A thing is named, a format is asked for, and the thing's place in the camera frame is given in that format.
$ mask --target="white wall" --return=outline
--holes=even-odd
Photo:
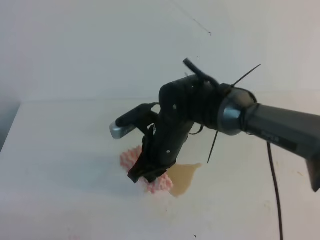
[[[184,77],[186,57],[227,83],[262,63],[241,85],[253,91],[320,90],[319,9],[317,0],[1,0],[0,132],[20,101],[154,97]]]

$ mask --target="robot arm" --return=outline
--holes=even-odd
[[[144,133],[142,153],[128,173],[133,182],[145,177],[151,183],[172,167],[198,123],[229,136],[246,132],[305,158],[312,189],[320,188],[320,116],[261,105],[251,92],[184,63],[195,75],[160,89],[159,114],[151,111],[156,103],[142,104],[110,126],[115,139],[135,128]]]

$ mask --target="stain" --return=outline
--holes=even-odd
[[[183,195],[190,187],[196,170],[201,166],[201,163],[184,165],[175,164],[169,168],[167,174],[173,182],[173,188],[171,189],[170,194],[175,198]]]
[[[201,29],[205,30],[210,36],[212,33],[206,29],[200,22],[198,22],[189,12],[187,12],[179,3],[177,3],[174,0],[171,0],[171,2],[176,6],[177,9],[179,9],[184,15],[186,15],[188,18],[192,19]]]
[[[167,218],[167,221],[172,225],[176,219],[177,219],[177,212],[173,212],[171,214],[168,214],[168,218]]]
[[[212,223],[209,222],[209,221],[206,223],[206,226],[207,226],[207,228],[210,229],[210,230],[213,229]]]
[[[69,235],[68,240],[80,240],[80,237],[77,235]]]
[[[271,203],[270,203],[270,201],[265,201],[263,206],[269,211],[269,213],[271,212]]]

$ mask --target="black handle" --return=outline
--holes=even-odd
[[[320,116],[254,104],[244,114],[243,130],[307,161],[312,189],[320,188]]]
[[[131,124],[136,123],[139,121],[141,118],[144,118],[148,113],[151,112],[151,109],[156,105],[157,103],[143,103],[140,104],[139,106],[135,107],[134,109],[128,111],[121,117],[119,117],[116,121],[115,124],[118,127],[126,127]]]

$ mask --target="spilled liquid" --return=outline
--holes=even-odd
[[[184,194],[190,187],[196,170],[200,168],[201,165],[201,163],[175,164],[169,168],[167,174],[173,182],[173,188],[170,191],[171,195],[177,198]]]

